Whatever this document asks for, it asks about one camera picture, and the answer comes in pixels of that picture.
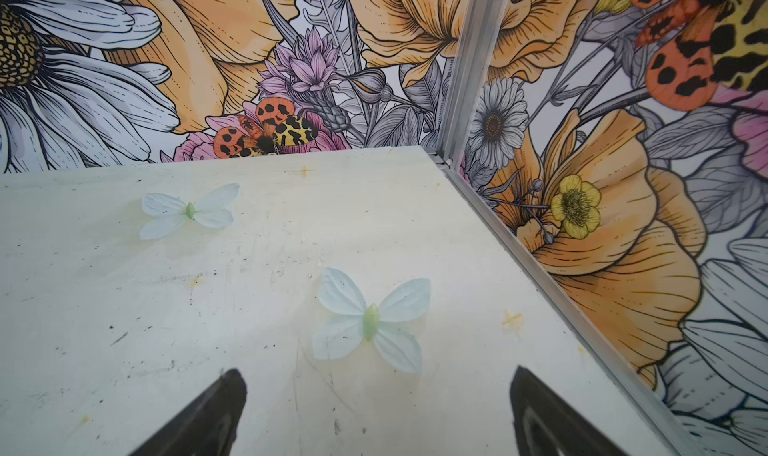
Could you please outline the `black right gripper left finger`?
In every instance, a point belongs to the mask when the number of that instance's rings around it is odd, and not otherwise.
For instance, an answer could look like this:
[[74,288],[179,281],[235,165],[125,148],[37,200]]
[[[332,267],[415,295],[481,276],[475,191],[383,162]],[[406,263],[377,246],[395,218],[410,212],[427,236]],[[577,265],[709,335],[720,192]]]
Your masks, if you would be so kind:
[[247,399],[239,370],[220,375],[131,456],[229,455]]

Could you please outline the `aluminium right rear corner post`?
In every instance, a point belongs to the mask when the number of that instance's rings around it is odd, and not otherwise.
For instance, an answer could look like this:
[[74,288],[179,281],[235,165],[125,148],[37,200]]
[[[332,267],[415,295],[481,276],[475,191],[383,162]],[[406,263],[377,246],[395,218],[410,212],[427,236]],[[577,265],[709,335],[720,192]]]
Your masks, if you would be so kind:
[[437,154],[458,170],[464,158],[477,98],[486,82],[506,8],[510,0],[469,0],[462,24]]

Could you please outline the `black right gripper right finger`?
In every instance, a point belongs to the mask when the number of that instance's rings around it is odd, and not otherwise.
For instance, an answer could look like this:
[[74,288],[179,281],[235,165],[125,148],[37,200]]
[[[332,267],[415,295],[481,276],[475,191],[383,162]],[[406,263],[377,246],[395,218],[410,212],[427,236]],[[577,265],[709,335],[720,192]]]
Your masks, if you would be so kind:
[[626,456],[529,369],[516,368],[509,389],[518,453],[522,456]]

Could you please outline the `aluminium right table edge rail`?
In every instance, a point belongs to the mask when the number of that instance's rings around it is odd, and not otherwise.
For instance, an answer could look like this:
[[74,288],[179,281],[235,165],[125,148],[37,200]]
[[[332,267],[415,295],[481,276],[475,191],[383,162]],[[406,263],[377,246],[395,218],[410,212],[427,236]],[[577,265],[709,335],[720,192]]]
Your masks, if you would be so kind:
[[550,306],[558,312],[561,319],[567,322],[579,341],[596,358],[614,386],[631,402],[662,443],[675,455],[700,455],[701,448],[692,440],[686,428],[655,394],[645,388],[635,373],[625,364],[618,351],[609,344],[583,312],[574,306],[552,277],[460,177],[458,165],[451,160],[444,160],[435,152],[430,152],[428,156],[437,168],[445,173],[464,200],[514,258],[517,267],[525,272],[528,279],[547,298]]

